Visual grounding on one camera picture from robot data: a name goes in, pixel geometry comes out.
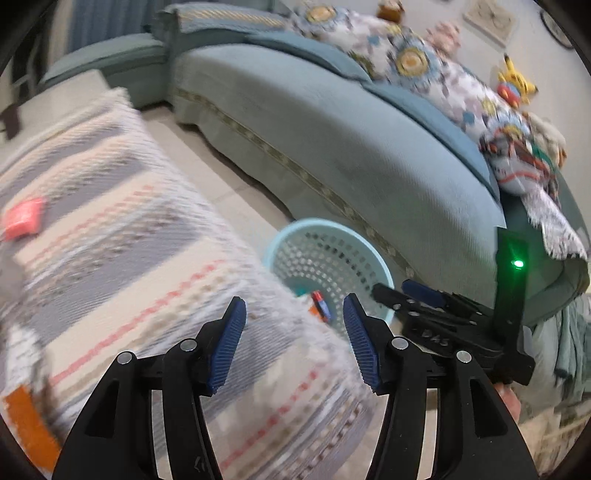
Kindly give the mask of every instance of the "light blue plastic basket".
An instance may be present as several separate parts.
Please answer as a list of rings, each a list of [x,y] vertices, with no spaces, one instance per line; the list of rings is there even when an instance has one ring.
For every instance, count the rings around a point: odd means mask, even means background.
[[[320,290],[331,325],[345,339],[343,299],[349,293],[357,294],[368,315],[392,322],[394,312],[370,296],[377,282],[394,288],[392,275],[376,249],[350,228],[317,218],[291,223],[275,237],[263,262],[297,296]]]

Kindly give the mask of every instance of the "yellow plush toy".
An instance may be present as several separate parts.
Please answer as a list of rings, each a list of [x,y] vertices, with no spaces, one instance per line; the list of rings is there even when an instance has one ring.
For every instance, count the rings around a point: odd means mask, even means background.
[[[513,108],[519,107],[521,102],[526,105],[530,100],[527,98],[532,93],[537,93],[538,87],[528,82],[525,77],[515,69],[509,55],[505,54],[506,71],[499,72],[499,81],[501,84],[497,88],[497,93],[503,97]]]

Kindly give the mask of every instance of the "wall clock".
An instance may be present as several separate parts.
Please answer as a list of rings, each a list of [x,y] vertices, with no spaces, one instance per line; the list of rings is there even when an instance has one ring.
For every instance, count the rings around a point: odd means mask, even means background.
[[[475,0],[464,12],[464,20],[485,35],[506,47],[517,23],[515,16],[495,0]]]
[[[570,42],[569,38],[564,34],[562,29],[555,22],[554,18],[552,18],[547,11],[542,10],[540,12],[540,17],[542,18],[544,26],[548,29],[548,32],[550,32],[550,35],[552,35],[558,43],[569,50],[574,49],[573,44]]]

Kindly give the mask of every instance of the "silver screw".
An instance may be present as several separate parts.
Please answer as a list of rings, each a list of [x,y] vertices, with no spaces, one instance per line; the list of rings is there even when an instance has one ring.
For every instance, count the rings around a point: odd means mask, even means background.
[[[128,364],[129,362],[131,362],[132,358],[133,358],[133,356],[131,355],[131,353],[122,352],[119,355],[117,355],[117,363],[121,364],[121,365],[125,365],[125,364]]]
[[[456,357],[463,364],[469,364],[472,361],[472,355],[470,355],[465,350],[460,350],[458,353],[456,353]]]
[[[197,342],[192,338],[187,338],[181,342],[181,350],[191,352],[197,348]]]
[[[408,348],[408,341],[406,338],[396,337],[394,340],[392,340],[392,346],[396,350],[405,350]]]

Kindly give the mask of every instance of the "beige floor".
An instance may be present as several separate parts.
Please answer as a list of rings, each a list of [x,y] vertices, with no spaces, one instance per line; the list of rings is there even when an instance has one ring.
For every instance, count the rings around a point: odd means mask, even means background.
[[[290,223],[288,213],[260,184],[214,152],[196,128],[177,125],[167,107],[142,116],[172,161],[262,258],[277,232]]]

